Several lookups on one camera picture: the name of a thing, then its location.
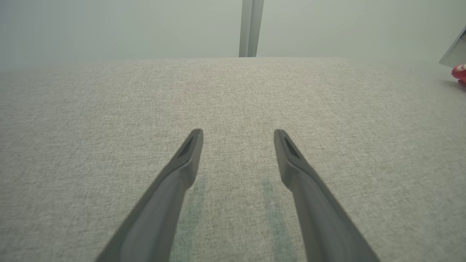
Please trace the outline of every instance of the woven fabric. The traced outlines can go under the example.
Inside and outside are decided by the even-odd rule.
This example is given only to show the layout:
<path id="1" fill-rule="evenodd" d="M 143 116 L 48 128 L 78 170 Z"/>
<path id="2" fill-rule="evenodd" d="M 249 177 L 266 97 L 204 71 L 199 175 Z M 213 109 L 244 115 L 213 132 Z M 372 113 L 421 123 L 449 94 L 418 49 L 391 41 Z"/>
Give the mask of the woven fabric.
<path id="1" fill-rule="evenodd" d="M 194 128 L 171 261 L 305 261 L 288 132 L 382 261 L 466 260 L 466 92 L 447 67 L 338 58 L 0 74 L 0 260 L 92 261 Z"/>

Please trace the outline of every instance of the table surface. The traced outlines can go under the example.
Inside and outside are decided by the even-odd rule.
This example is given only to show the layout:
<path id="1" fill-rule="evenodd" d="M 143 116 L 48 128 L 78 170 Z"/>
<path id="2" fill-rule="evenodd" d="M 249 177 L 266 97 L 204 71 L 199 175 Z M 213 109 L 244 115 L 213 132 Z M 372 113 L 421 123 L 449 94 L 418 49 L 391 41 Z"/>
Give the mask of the table surface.
<path id="1" fill-rule="evenodd" d="M 466 92 L 441 65 L 113 61 L 0 74 L 0 260 L 92 261 L 194 128 L 172 261 L 305 261 L 284 129 L 382 261 L 466 260 Z"/>

